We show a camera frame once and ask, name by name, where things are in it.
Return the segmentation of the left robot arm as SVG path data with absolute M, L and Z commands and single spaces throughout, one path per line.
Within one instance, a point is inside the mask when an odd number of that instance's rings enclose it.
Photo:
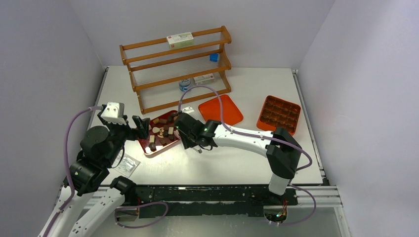
M 58 202 L 41 237 L 88 237 L 120 205 L 136 201 L 135 183 L 125 177 L 117 177 L 100 202 L 81 215 L 87 202 L 109 175 L 118 155 L 124 151 L 126 141 L 146 138 L 150 119 L 133 116 L 135 128 L 131 128 L 125 115 L 98 115 L 101 125 L 87 130 L 81 141 L 81 151 L 73 164 L 65 159 L 66 176 Z

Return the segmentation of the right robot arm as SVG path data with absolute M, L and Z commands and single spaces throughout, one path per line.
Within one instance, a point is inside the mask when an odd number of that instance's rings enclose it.
M 287 186 L 297 172 L 302 148 L 284 128 L 268 132 L 227 126 L 211 119 L 202 123 L 187 113 L 179 113 L 174 126 L 185 149 L 200 147 L 210 151 L 215 147 L 232 147 L 267 158 L 272 171 L 267 199 L 271 204 L 285 199 Z

